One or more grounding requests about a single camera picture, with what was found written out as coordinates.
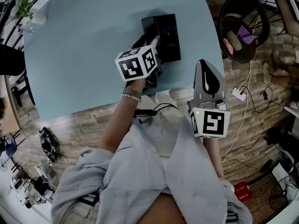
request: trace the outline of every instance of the pink object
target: pink object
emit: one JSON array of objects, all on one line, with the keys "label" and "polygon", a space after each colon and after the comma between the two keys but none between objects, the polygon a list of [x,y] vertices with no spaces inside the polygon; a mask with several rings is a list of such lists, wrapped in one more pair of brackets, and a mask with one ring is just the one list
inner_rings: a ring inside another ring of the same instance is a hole
[{"label": "pink object", "polygon": [[228,52],[232,55],[234,52],[234,48],[232,47],[232,45],[229,43],[228,39],[223,38],[223,42],[226,46],[226,48],[228,49]]},{"label": "pink object", "polygon": [[246,44],[251,44],[254,40],[254,35],[250,34],[244,26],[240,27],[237,37],[241,42],[243,41]]}]

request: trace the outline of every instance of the purple object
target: purple object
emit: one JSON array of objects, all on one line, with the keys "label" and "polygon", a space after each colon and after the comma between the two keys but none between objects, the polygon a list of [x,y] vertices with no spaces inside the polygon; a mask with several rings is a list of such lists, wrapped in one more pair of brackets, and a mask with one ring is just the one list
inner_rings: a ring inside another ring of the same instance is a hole
[{"label": "purple object", "polygon": [[250,34],[250,32],[244,26],[240,27],[237,37],[241,42],[246,44],[251,44],[254,40],[254,35]]}]

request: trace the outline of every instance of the shirt sleeve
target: shirt sleeve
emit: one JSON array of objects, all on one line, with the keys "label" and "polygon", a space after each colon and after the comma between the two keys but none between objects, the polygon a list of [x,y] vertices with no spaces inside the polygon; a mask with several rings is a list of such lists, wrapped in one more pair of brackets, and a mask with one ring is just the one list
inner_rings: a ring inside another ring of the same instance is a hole
[{"label": "shirt sleeve", "polygon": [[113,153],[104,149],[84,148],[76,166],[68,167],[53,196],[51,220],[60,223],[67,209],[77,202],[78,197],[88,195],[103,186],[103,179]]}]

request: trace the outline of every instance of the white shelf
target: white shelf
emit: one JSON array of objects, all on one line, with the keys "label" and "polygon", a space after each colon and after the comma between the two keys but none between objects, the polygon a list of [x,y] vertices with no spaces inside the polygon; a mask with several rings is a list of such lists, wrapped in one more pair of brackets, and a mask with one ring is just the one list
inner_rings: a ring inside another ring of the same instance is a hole
[{"label": "white shelf", "polygon": [[290,104],[290,107],[284,107],[284,109],[286,111],[288,111],[289,113],[291,113],[292,115],[295,115],[296,118],[299,119],[299,111],[297,110],[294,110],[294,109],[298,109],[297,105],[296,105],[296,102],[292,101],[291,104]]}]

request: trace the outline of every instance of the hand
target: hand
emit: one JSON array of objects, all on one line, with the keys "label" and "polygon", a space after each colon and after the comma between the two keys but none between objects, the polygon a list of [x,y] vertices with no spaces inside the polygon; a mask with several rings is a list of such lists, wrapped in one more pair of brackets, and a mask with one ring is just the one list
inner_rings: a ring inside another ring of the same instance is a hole
[{"label": "hand", "polygon": [[133,83],[128,86],[128,88],[131,90],[137,91],[139,93],[142,93],[142,90],[145,87],[145,83],[146,83],[145,78],[137,79],[137,80],[134,80]]}]

